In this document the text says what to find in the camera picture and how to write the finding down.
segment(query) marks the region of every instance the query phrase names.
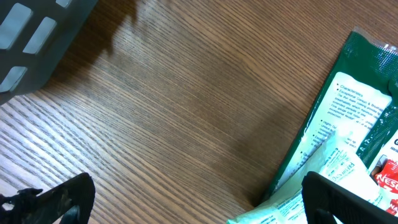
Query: green package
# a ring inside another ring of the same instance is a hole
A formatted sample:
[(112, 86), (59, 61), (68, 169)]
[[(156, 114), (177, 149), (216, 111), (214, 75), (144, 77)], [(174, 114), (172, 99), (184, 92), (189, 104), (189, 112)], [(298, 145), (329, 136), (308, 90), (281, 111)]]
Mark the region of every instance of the green package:
[(263, 200), (269, 198), (338, 126), (352, 123), (346, 141), (370, 166), (398, 124), (396, 48), (355, 28), (344, 44)]

